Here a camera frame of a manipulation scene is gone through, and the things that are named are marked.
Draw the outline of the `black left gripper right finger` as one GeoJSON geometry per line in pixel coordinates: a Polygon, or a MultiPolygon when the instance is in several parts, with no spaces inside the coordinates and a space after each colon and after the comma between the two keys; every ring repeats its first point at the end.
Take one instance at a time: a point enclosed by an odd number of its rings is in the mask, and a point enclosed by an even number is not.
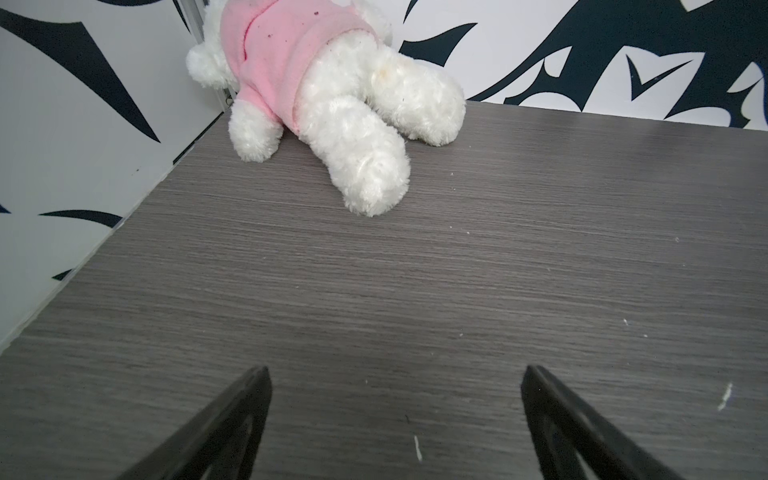
{"type": "Polygon", "coordinates": [[[521,398],[545,479],[585,479],[584,465],[599,479],[682,479],[546,368],[526,368],[521,398]]]}

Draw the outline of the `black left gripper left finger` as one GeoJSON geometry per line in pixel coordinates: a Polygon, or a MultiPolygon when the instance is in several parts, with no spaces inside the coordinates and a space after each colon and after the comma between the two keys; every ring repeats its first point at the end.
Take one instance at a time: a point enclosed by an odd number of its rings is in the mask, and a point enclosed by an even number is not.
{"type": "Polygon", "coordinates": [[[246,371],[121,479],[241,479],[253,474],[272,398],[266,367],[246,371]]]}

